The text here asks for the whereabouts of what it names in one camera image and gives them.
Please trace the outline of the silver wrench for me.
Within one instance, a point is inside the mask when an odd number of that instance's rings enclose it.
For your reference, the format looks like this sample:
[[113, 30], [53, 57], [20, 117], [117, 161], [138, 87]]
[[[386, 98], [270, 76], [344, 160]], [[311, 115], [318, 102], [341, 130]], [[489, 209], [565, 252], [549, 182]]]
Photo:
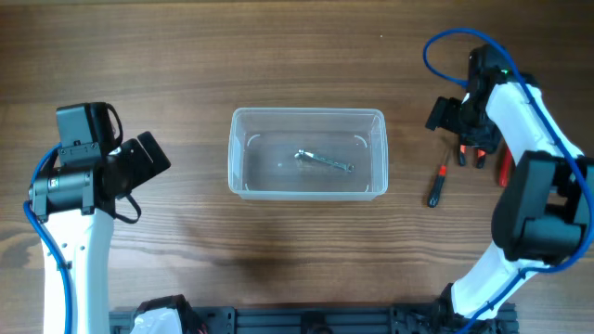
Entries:
[[314, 152], [306, 151], [304, 149], [299, 149], [295, 153], [294, 158], [298, 159], [298, 160], [306, 159], [306, 160], [310, 160], [310, 161], [320, 162], [323, 164], [327, 164], [328, 166], [346, 171], [348, 173], [351, 173], [355, 169], [355, 166], [351, 163], [343, 163], [343, 162], [333, 161], [328, 158], [322, 157]]

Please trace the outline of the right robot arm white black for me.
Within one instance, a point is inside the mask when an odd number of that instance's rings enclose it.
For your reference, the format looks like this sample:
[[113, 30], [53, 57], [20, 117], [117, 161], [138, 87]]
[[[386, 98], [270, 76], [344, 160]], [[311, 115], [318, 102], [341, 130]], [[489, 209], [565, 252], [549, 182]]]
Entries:
[[593, 240], [593, 161], [562, 133], [534, 78], [495, 65], [471, 70], [463, 99], [439, 98], [429, 120], [487, 153], [505, 143], [515, 164], [491, 220], [492, 241], [433, 304], [437, 330], [471, 333], [539, 274], [572, 266]]

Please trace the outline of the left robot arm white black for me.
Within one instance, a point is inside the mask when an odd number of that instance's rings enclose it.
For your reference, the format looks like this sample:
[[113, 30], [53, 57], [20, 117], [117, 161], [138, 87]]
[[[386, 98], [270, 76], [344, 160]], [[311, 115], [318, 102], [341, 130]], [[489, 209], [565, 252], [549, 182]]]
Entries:
[[171, 166], [150, 132], [121, 144], [99, 161], [56, 167], [65, 148], [55, 145], [32, 175], [23, 210], [42, 241], [45, 264], [44, 331], [110, 332], [108, 261], [117, 213], [133, 190]]

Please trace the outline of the clear plastic container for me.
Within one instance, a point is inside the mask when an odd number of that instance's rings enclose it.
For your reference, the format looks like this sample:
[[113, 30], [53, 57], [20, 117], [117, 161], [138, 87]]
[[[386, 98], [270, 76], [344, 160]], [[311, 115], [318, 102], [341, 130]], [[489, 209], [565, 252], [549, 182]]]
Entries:
[[240, 108], [228, 143], [228, 187], [242, 199], [367, 201], [389, 186], [378, 109]]

